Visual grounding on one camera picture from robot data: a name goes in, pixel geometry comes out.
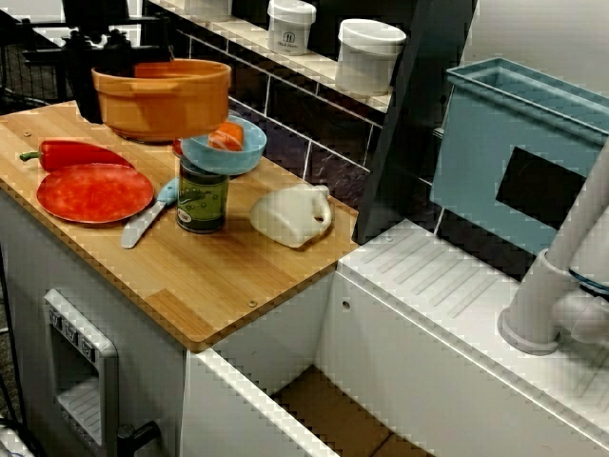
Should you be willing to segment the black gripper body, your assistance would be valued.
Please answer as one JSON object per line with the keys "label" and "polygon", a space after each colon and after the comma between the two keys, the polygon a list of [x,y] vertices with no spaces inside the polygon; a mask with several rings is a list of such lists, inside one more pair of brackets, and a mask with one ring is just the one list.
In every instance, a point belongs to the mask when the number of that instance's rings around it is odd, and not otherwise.
{"label": "black gripper body", "polygon": [[[156,27],[160,32],[157,45],[146,45],[133,47],[133,65],[140,63],[169,62],[174,58],[172,46],[167,39],[167,27],[169,21],[166,18],[118,18],[101,19],[93,18],[84,23],[73,26],[70,22],[41,22],[31,23],[23,20],[21,29],[29,39],[27,49],[23,52],[28,65],[59,65],[66,63],[66,42],[68,40],[84,40],[92,47],[91,61],[94,67],[109,67],[108,36],[111,26],[144,25]],[[64,38],[65,45],[61,49],[37,49],[33,42],[32,34],[39,28],[62,28],[73,29],[70,36]]]}

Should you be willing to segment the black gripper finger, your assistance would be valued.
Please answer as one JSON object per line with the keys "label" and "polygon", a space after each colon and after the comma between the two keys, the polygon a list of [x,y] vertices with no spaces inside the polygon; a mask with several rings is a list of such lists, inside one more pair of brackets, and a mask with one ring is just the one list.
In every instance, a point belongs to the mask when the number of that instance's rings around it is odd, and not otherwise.
{"label": "black gripper finger", "polygon": [[108,36],[109,72],[133,72],[132,46],[127,34],[114,29]]}
{"label": "black gripper finger", "polygon": [[81,116],[92,124],[103,123],[99,97],[93,84],[92,47],[84,40],[66,42],[66,72]]}

